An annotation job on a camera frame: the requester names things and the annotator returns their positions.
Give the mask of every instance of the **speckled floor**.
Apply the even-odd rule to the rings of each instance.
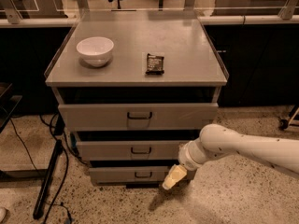
[[[220,108],[215,122],[238,132],[299,139],[299,128],[278,128],[291,106]],[[46,122],[51,116],[45,116]],[[47,167],[54,140],[39,116],[13,119],[37,168]],[[0,134],[0,169],[30,169],[32,165],[11,123]],[[241,156],[208,162],[195,179],[169,191],[95,187],[87,168],[73,156],[56,203],[63,202],[73,223],[298,223],[299,180]],[[58,161],[50,188],[51,201],[64,174],[65,155]],[[9,210],[6,223],[41,223],[33,219],[40,181],[1,183],[0,206]],[[47,223],[68,223],[64,208],[53,206]]]

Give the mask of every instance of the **dresser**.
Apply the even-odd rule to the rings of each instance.
[[[103,67],[76,52],[91,36],[114,42]],[[227,81],[191,10],[90,11],[60,52],[46,84],[94,185],[163,182],[179,146],[214,119]],[[146,74],[148,54],[164,57],[162,75]]]

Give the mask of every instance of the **bowl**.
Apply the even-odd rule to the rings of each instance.
[[[77,44],[79,57],[95,67],[102,66],[111,59],[113,48],[113,41],[102,36],[89,37]]]

